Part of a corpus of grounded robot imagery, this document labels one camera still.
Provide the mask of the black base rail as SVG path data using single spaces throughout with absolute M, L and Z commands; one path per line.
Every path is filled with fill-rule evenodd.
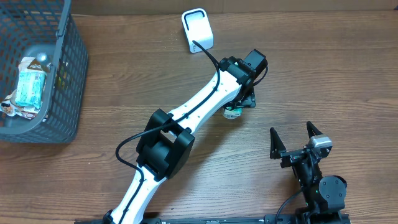
M 332 221 L 323 221 L 315 219 L 311 223 L 342 223 L 350 224 L 351 220 L 348 215 L 342 215 L 341 221 L 337 218 L 332 219 Z M 265 215 L 264 217 L 255 218 L 210 218 L 210 219 L 171 219 L 171 220 L 161 220 L 160 218 L 144 218 L 141 223 L 143 224 L 273 224 L 275 223 L 275 215 Z M 76 221 L 75 224 L 100 224 L 103 223 L 102 220 L 92 220 L 92 221 Z M 278 224 L 296 224 L 304 223 L 296 219 L 294 215 L 279 215 L 277 219 Z

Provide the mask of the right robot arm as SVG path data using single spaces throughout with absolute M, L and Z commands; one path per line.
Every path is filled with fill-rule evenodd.
M 303 148 L 286 150 L 274 128 L 270 128 L 270 158 L 280 159 L 282 168 L 291 167 L 300 189 L 290 196 L 275 215 L 266 215 L 268 223 L 349 223 L 345 208 L 347 182 L 338 175 L 323 176 L 319 162 L 326 158 L 333 147 L 332 140 L 323 134 L 311 121 L 307 121 L 309 141 Z M 305 206 L 295 213 L 283 215 L 285 206 L 302 194 Z

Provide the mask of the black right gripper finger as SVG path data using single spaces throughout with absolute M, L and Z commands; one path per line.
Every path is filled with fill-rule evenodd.
M 311 121 L 307 121 L 306 126 L 309 138 L 323 134 L 319 129 L 316 128 L 316 126 Z
M 280 159 L 282 157 L 282 153 L 286 152 L 286 148 L 282 140 L 280 139 L 277 131 L 274 128 L 270 128 L 270 137 L 271 137 L 270 158 Z

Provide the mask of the white barcode scanner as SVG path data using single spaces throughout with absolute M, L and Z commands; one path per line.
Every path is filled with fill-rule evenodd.
M 205 50 L 214 46 L 214 36 L 210 21 L 203 8 L 185 11 L 182 16 L 182 25 L 191 53 L 201 52 L 201 48 L 193 43 L 198 42 Z

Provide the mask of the clear bottle with silver cap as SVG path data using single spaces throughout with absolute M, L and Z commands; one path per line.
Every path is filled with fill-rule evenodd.
M 36 44 L 26 48 L 22 56 L 35 58 L 42 67 L 42 70 L 50 73 L 54 52 L 55 46 L 52 44 Z

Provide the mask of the teal tissue pack in basket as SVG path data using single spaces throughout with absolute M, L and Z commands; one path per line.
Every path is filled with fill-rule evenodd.
M 39 109 L 45 83 L 45 73 L 21 72 L 19 74 L 15 102 L 19 106 L 33 106 Z

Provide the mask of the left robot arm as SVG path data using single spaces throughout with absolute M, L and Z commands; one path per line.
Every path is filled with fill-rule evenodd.
M 266 56 L 252 50 L 244 59 L 229 57 L 217 62 L 212 79 L 183 105 L 166 113 L 155 111 L 142 133 L 122 141 L 116 154 L 128 142 L 138 139 L 137 163 L 122 160 L 135 169 L 134 178 L 121 203 L 108 211 L 102 223 L 140 223 L 150 200 L 160 185 L 171 179 L 186 163 L 195 133 L 218 110 L 235 119 L 245 108 L 256 105 L 254 86 L 257 77 L 268 69 Z

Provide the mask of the grey plastic mesh basket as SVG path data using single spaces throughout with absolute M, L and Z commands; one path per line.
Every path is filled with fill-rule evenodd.
M 1 98 L 17 88 L 24 57 L 45 52 L 51 59 L 42 107 L 33 119 L 1 114 L 1 139 L 69 143 L 75 138 L 88 51 L 73 20 L 70 1 L 1 1 Z

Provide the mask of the colourful snack wrapper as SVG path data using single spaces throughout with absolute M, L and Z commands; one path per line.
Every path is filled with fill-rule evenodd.
M 34 106 L 19 106 L 16 99 L 16 91 L 14 90 L 10 95 L 1 102 L 1 111 L 10 117 L 20 116 L 25 119 L 33 119 L 39 113 L 39 110 Z

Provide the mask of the brown snack packet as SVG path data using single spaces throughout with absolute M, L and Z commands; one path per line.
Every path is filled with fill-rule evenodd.
M 48 68 L 42 67 L 35 57 L 24 57 L 19 63 L 18 69 L 20 72 L 39 72 L 44 74 L 49 72 Z

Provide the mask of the green lid jar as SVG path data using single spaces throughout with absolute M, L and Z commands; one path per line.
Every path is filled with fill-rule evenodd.
M 243 113 L 242 108 L 232 109 L 232 107 L 224 107 L 222 110 L 222 115 L 227 119 L 236 119 L 240 117 L 242 113 Z

